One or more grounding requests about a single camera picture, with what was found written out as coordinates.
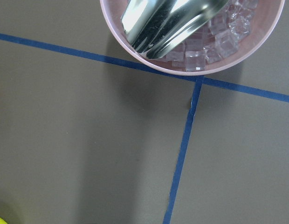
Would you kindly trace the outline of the metal scoop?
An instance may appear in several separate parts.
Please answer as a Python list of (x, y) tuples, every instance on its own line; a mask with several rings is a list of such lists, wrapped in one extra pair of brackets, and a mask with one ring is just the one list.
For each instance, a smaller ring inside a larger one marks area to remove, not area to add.
[(121, 23), (131, 47), (148, 59), (165, 56), (212, 19), (226, 0), (130, 0)]

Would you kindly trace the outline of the clear ice cubes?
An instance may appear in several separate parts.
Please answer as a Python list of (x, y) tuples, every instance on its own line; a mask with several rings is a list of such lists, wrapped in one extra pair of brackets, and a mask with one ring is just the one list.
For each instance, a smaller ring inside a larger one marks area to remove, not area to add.
[(159, 61), (186, 72), (203, 71), (239, 49), (252, 30), (257, 0), (230, 0), (220, 12)]

